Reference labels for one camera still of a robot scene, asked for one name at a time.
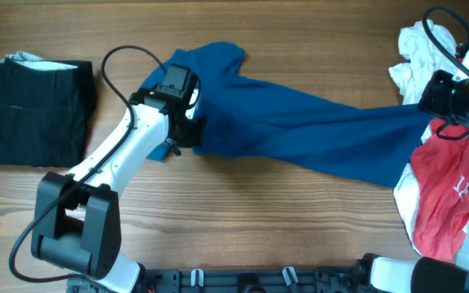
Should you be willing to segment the blue polo shirt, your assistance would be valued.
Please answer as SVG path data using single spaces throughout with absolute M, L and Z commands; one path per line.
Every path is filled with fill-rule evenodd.
M 267 157 L 393 188 L 431 116 L 415 105 L 361 109 L 239 75 L 246 52 L 230 42 L 178 49 L 165 62 L 201 80 L 206 125 L 197 155 Z

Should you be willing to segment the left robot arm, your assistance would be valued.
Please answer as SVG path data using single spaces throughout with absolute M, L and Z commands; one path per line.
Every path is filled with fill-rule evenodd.
M 93 154 L 67 174 L 47 173 L 37 187 L 31 253 L 109 292 L 144 292 L 146 270 L 121 252 L 119 198 L 158 147 L 178 154 L 200 145 L 194 116 L 199 78 L 172 64 L 161 83 L 141 88 L 123 120 Z

